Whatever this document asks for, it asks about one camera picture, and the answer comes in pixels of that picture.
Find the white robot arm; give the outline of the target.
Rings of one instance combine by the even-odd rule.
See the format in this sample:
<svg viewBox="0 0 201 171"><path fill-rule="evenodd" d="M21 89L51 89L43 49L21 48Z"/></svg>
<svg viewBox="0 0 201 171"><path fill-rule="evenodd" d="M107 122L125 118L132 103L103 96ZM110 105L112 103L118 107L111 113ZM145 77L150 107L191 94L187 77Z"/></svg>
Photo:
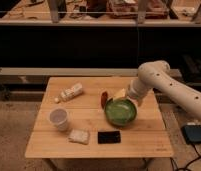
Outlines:
<svg viewBox="0 0 201 171"><path fill-rule="evenodd" d="M176 81L168 75L169 71L170 65L163 60L141 64L138 76L128 85L127 95L142 100L155 88L201 122L201 92Z"/></svg>

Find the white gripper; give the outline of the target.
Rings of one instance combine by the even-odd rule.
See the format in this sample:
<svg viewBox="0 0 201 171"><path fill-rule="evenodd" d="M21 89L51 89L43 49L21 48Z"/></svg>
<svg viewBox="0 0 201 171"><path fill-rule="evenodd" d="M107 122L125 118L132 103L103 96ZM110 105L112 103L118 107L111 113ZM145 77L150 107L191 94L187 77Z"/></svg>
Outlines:
<svg viewBox="0 0 201 171"><path fill-rule="evenodd" d="M137 104L139 106L142 105L143 103L143 96L138 93L131 84L128 85L128 88L127 88L127 95L131 98L131 99L134 99L137 101Z"/></svg>

